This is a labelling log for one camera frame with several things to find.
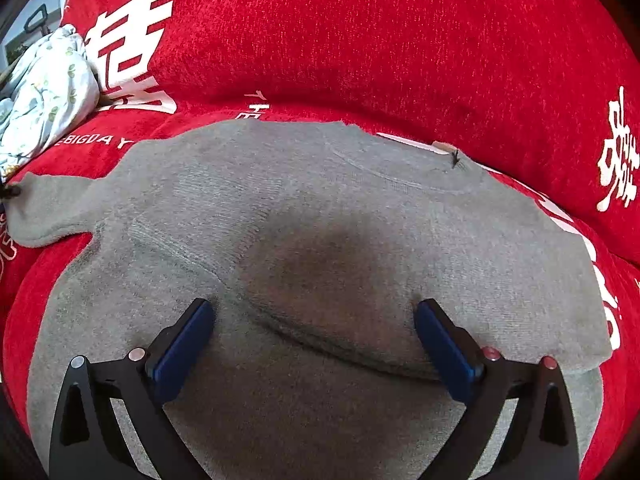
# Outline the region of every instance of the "red blanket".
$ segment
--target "red blanket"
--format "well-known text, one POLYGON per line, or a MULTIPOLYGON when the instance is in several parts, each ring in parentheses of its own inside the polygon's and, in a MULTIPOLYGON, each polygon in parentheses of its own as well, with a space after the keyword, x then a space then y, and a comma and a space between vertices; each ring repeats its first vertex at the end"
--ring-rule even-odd
MULTIPOLYGON (((640 262, 640 67, 597 0, 67 0, 63 23, 113 104, 23 171, 97 178, 138 140, 221 119, 343 120, 455 144, 567 210, 497 175, 587 238, 601 281, 615 352, 594 478, 640 408, 640 272, 621 259, 640 262)), ((40 319, 88 236, 2 239, 4 378, 25 426, 40 319)))

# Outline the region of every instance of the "gray sweater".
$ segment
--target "gray sweater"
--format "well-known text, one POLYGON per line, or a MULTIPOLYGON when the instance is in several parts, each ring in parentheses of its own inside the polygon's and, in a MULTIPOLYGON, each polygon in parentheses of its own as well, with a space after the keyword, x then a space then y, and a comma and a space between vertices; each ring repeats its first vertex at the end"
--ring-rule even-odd
POLYGON ((508 358, 554 355, 588 446, 611 348, 586 248, 464 155, 341 123, 225 121, 139 142, 102 179, 28 174, 22 188, 7 206, 19 244, 94 234, 31 362, 45 464, 69 359, 121 358, 197 296, 216 303, 216 329, 165 410, 213 478, 416 478, 463 411, 415 336, 421 298, 508 358))

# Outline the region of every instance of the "crumpled white cloth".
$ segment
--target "crumpled white cloth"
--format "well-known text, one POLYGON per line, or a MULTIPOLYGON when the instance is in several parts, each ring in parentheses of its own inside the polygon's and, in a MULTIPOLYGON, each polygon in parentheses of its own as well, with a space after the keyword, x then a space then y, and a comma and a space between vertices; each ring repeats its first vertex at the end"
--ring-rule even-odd
POLYGON ((0 90, 0 178, 58 142, 92 110, 100 90, 72 25, 39 39, 0 90))

